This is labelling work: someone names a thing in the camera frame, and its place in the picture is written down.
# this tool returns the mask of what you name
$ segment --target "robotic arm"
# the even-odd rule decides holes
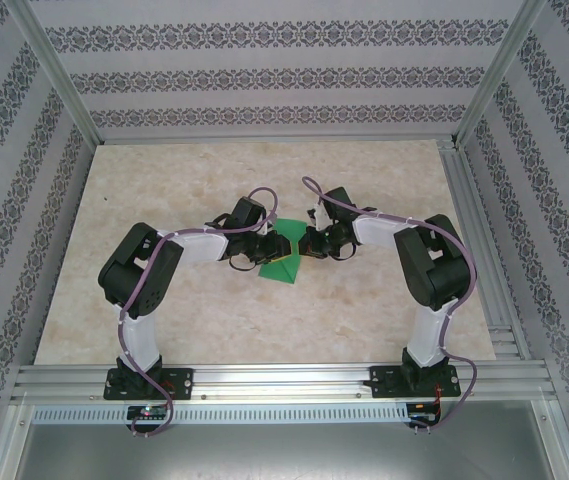
[[[131,228],[98,277],[106,299],[115,308],[118,321],[123,322],[122,337],[127,348],[117,359],[117,369],[109,372],[105,398],[161,397],[137,373],[136,366],[156,383],[167,383],[174,387],[173,382],[167,379],[171,372],[162,369],[162,359],[155,341],[155,310],[164,299],[178,264],[183,267],[191,263],[228,260],[233,266],[232,258],[244,254],[254,265],[262,265],[290,255],[290,242],[272,230],[268,223],[259,230],[250,229],[265,218],[264,206],[249,197],[242,197],[232,213],[220,215],[207,223],[205,229],[186,230],[172,236],[158,250],[146,281],[122,315],[122,308],[131,298],[144,272],[140,264],[149,261],[162,237],[169,235],[169,232],[155,230],[145,223]],[[188,396],[188,388],[174,389],[171,392],[174,398],[177,398],[176,390],[186,391]]]
[[[329,199],[355,207],[343,187],[325,194]],[[346,260],[340,251],[352,246],[352,255],[360,245],[377,245],[397,249],[408,289],[417,301],[415,326],[404,349],[399,372],[385,372],[375,392],[379,396],[431,396],[435,388],[443,388],[444,396],[458,396],[459,386],[448,357],[440,348],[442,329],[450,307],[467,292],[470,270],[462,252],[442,234],[433,230],[380,218],[374,208],[359,214],[330,201],[320,200],[309,216],[314,226],[307,227],[299,242],[302,255],[324,259]],[[459,237],[444,215],[435,215],[426,223]]]

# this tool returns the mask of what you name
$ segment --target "beige tabletop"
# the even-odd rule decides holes
[[[37,354],[38,364],[112,364],[112,306],[97,275],[136,222],[199,227],[254,187],[280,198],[280,218],[307,220],[301,183],[344,186],[360,207],[424,219],[455,210],[435,142],[220,143],[99,147]],[[258,194],[268,208],[268,194]],[[394,250],[363,246],[351,260],[303,257],[294,285],[227,262],[178,266],[158,308],[165,363],[334,363],[400,360],[415,301]],[[477,292],[456,313],[449,350],[494,359]]]

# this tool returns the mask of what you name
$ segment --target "green object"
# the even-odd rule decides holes
[[[278,218],[275,222],[275,230],[291,242],[291,254],[281,260],[262,265],[259,275],[263,278],[270,278],[271,280],[278,280],[284,283],[295,283],[295,277],[301,262],[297,244],[306,233],[306,223],[299,220]]]

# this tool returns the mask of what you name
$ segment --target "metal plate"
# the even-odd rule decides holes
[[[111,386],[113,378],[117,378],[120,371],[111,368],[106,375],[104,385],[105,400],[163,400],[164,396],[158,391],[153,390],[150,396],[141,396],[136,392],[127,392],[120,388]],[[191,368],[162,368],[160,385],[166,388],[173,400],[190,400],[193,391],[193,369]]]
[[[149,440],[123,425],[31,431],[18,479],[553,478],[528,402],[468,403],[431,435],[386,422],[175,425]]]
[[[452,365],[448,365],[439,374],[436,384],[429,384],[416,390],[411,390],[404,381],[400,368],[397,365],[376,365],[370,368],[371,381],[365,382],[365,385],[371,387],[373,398],[435,397],[436,385],[440,387],[443,398],[459,397],[462,394],[457,370]]]

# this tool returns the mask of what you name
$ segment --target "wall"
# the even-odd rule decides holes
[[[520,4],[31,3],[107,140],[451,134]]]
[[[91,159],[0,2],[0,418],[15,367],[34,358]]]
[[[569,2],[544,6],[466,154],[528,341],[569,421]]]

